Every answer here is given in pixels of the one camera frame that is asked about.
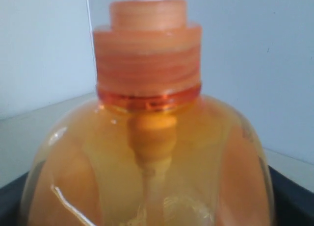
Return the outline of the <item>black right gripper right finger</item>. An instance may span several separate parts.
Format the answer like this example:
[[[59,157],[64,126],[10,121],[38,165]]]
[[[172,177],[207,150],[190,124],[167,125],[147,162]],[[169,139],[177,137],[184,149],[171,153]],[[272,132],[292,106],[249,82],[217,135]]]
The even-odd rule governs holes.
[[[314,226],[314,194],[269,167],[278,226]]]

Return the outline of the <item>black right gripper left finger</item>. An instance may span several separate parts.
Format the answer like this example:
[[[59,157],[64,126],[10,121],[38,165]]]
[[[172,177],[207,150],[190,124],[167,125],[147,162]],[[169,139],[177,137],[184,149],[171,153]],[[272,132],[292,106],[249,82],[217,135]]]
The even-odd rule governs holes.
[[[28,172],[0,189],[0,225],[26,226],[20,215],[20,203]]]

